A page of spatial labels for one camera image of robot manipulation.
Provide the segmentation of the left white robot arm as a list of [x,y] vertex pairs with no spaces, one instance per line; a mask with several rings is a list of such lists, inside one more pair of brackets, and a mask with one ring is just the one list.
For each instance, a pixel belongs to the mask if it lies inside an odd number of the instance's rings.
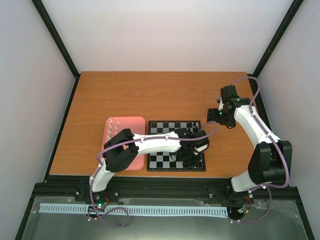
[[125,128],[108,140],[97,154],[98,167],[89,178],[86,195],[92,201],[101,200],[114,174],[126,170],[136,157],[167,152],[175,154],[185,164],[194,165],[209,146],[209,136],[204,130],[193,133],[179,128],[168,133],[141,135]]

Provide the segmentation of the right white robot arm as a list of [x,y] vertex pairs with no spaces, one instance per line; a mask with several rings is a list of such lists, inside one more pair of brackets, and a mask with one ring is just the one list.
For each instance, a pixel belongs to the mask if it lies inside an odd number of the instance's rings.
[[289,185],[293,147],[281,140],[258,115],[248,97],[239,97],[234,85],[220,89],[218,108],[210,108],[207,120],[228,129],[240,124],[249,137],[254,151],[247,170],[230,179],[231,193],[242,193],[259,188],[286,188]]

